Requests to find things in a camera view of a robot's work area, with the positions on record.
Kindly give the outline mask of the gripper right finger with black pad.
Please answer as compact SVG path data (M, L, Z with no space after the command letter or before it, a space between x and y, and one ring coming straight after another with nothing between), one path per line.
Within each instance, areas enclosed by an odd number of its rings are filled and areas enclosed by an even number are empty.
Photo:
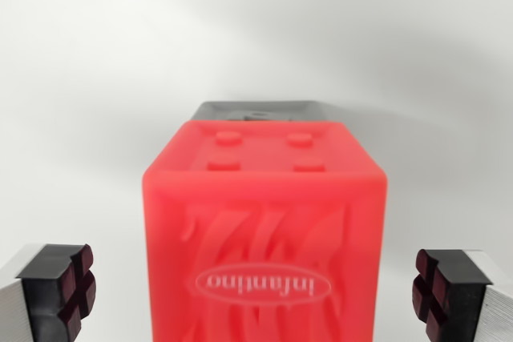
M512 340L512 278L480 250L421 249L412 286L429 340Z

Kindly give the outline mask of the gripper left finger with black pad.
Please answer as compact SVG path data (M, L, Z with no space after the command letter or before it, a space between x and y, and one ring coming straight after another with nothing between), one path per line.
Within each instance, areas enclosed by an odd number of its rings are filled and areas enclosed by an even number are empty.
M74 341L95 302L88 244L33 243L1 268L2 341Z

